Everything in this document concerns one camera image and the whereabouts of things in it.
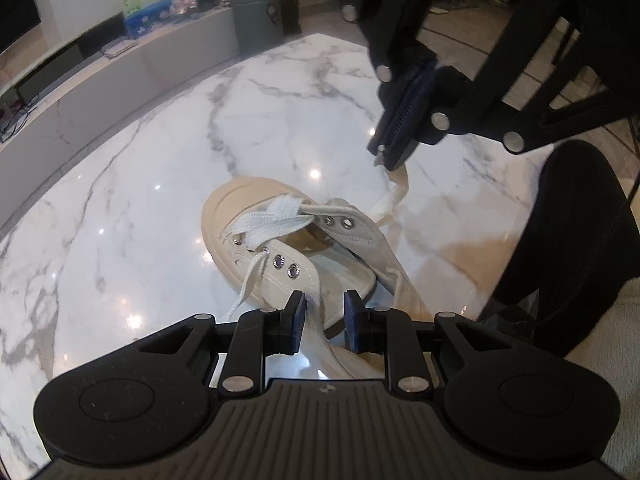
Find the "trash can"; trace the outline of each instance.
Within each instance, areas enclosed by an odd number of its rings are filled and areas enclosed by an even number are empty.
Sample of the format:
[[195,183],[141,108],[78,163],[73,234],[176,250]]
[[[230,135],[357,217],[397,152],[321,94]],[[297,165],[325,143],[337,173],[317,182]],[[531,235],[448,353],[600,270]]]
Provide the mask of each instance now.
[[231,0],[231,10],[243,59],[284,43],[280,0]]

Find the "white shoelace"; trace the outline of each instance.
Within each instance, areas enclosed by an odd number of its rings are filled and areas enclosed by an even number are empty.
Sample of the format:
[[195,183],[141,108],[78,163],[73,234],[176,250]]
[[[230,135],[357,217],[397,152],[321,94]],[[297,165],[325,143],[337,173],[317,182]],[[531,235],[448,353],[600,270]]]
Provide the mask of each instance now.
[[[387,172],[387,174],[395,186],[367,213],[374,222],[379,222],[391,214],[394,207],[409,191],[409,179],[404,164],[393,173]],[[243,214],[233,224],[229,233],[233,236],[243,235],[246,248],[255,251],[263,243],[300,231],[314,221],[314,215],[300,214],[302,202],[301,198],[292,195],[277,196],[265,211],[251,211]],[[264,272],[268,256],[264,249],[249,262],[238,300],[226,313],[227,320],[232,318],[240,305],[251,295]]]

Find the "white canvas sneaker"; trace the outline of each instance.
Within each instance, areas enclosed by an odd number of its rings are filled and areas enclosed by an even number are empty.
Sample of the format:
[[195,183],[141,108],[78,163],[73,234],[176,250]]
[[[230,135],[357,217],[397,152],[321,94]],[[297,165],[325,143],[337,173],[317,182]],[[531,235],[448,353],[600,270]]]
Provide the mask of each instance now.
[[[385,216],[406,193],[406,170],[392,179],[396,188],[374,207],[373,218]],[[259,306],[283,308],[294,290],[302,290],[307,315],[301,352],[316,354],[332,379],[380,375],[327,342],[325,335],[341,328],[346,290],[366,298],[379,281],[394,295],[395,308],[412,319],[433,319],[375,222],[345,200],[319,205],[275,180],[236,178],[207,199],[202,234],[220,272],[240,289],[220,321],[230,320],[249,297]]]

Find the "white marble floor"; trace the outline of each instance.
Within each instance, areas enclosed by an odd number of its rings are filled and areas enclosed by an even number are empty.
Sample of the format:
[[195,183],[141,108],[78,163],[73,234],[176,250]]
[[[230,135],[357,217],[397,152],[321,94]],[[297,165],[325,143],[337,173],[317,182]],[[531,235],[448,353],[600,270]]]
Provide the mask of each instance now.
[[[214,188],[268,176],[363,210],[385,194],[365,150],[382,111],[377,87],[363,47],[309,36],[187,86],[33,205],[0,242],[0,456],[12,480],[47,462],[31,410],[48,380],[233,303],[200,237]],[[383,231],[434,312],[478,314],[547,153],[450,136],[409,160],[409,195]]]

